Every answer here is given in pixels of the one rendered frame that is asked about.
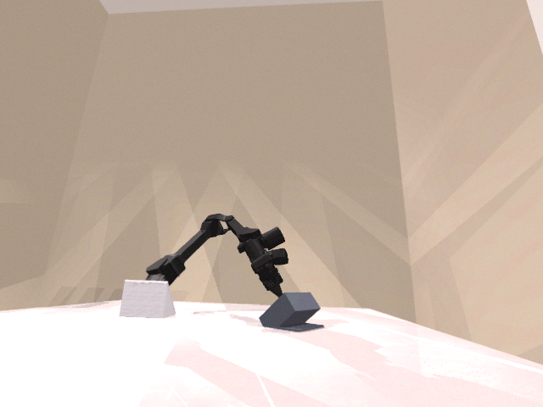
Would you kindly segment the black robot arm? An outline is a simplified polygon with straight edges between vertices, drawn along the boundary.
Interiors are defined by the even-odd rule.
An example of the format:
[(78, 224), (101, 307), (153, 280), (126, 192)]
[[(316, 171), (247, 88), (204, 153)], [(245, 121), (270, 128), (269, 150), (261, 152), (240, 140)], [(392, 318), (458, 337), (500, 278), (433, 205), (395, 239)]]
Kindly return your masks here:
[[(223, 229), (221, 221), (225, 221), (227, 229)], [(285, 242), (284, 236), (278, 227), (260, 233), (260, 229), (243, 227), (232, 215), (209, 215), (202, 222), (200, 230), (188, 240), (174, 254), (168, 254), (146, 268), (148, 274), (146, 282), (168, 282), (170, 286), (186, 267), (184, 263), (210, 238), (224, 235), (232, 231), (239, 240), (238, 251), (250, 256), (261, 249), (271, 250)], [(264, 249), (264, 250), (265, 250)], [(285, 248), (264, 251), (270, 254), (275, 265), (286, 265), (288, 254)]]

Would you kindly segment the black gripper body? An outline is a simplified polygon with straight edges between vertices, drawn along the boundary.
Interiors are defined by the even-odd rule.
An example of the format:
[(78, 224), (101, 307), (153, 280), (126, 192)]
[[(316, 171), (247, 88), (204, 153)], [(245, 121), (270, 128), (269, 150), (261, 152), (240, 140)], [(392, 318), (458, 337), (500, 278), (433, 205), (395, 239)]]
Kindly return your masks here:
[(251, 262), (251, 267), (255, 274), (258, 274), (259, 277), (266, 274), (268, 271), (276, 268), (274, 266), (274, 261), (270, 254), (265, 254), (264, 249), (254, 252), (249, 260)]

